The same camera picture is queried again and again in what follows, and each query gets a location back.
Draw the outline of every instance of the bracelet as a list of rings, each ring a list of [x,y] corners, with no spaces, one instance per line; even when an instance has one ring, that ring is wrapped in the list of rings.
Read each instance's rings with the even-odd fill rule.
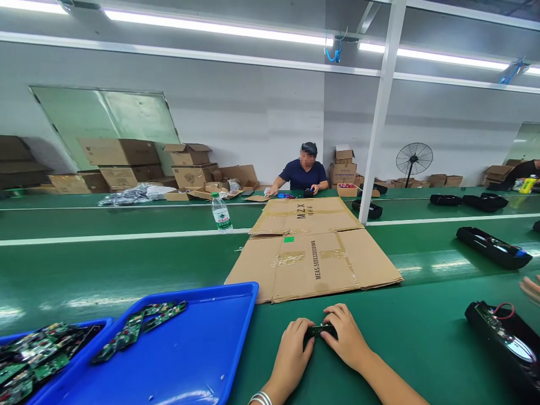
[[[248,402],[248,405],[253,401],[257,401],[261,405],[272,405],[272,401],[270,400],[270,397],[268,396],[266,392],[263,392],[263,391],[259,391],[254,396],[252,396]]]

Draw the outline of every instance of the hand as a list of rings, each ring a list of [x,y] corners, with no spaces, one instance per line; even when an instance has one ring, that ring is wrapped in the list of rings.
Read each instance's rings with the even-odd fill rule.
[[[336,328],[338,340],[334,339],[328,332],[322,332],[321,337],[347,366],[360,372],[362,363],[372,352],[360,333],[349,308],[345,304],[335,304],[326,308],[325,313],[328,315],[324,323],[331,323]]]
[[[272,186],[272,187],[270,187],[270,191],[268,192],[268,195],[269,196],[276,196],[279,190],[280,189],[278,187]]]
[[[539,275],[536,276],[536,279],[540,282]],[[534,283],[529,277],[524,277],[523,281],[519,283],[519,286],[532,302],[540,305],[540,286],[538,284]]]
[[[312,337],[305,350],[303,349],[304,335],[308,326],[315,326],[315,324],[309,319],[298,318],[289,324],[281,336],[272,376],[262,389],[270,396],[273,405],[283,404],[304,375],[315,343],[315,338]]]
[[[313,190],[313,195],[317,195],[320,189],[321,189],[321,186],[318,184],[313,184],[311,186],[311,190]]]

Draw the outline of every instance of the plastic bottle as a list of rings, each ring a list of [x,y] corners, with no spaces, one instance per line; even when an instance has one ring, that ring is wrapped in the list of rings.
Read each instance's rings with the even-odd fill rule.
[[[536,183],[536,176],[533,174],[529,178],[525,179],[522,187],[519,189],[521,194],[530,194],[531,188],[533,188]]]
[[[212,214],[214,214],[215,224],[221,233],[231,233],[232,223],[229,211],[219,193],[212,193]]]

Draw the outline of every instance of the standing fan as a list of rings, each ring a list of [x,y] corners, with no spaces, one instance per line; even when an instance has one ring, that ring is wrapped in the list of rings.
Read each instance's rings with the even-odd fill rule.
[[[407,183],[409,185],[411,174],[419,174],[426,170],[433,161],[433,151],[425,143],[410,143],[398,152],[395,158],[395,165],[403,173],[407,175]]]

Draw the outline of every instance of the plastic bag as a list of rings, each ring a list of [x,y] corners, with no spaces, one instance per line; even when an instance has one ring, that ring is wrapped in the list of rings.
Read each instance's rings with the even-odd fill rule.
[[[524,180],[516,180],[515,183],[514,183],[514,186],[512,187],[512,190],[513,191],[520,191],[521,188],[523,187],[523,183],[525,181]]]
[[[238,179],[229,179],[230,194],[238,193],[240,190],[240,181]]]
[[[97,203],[98,206],[123,206],[133,205],[137,203],[147,203],[150,201],[146,197],[146,191],[151,185],[148,183],[139,183],[137,187],[130,188],[129,190],[122,191],[120,193],[109,194],[103,200]]]
[[[150,186],[146,190],[146,197],[150,201],[165,200],[165,193],[176,190],[174,187]]]

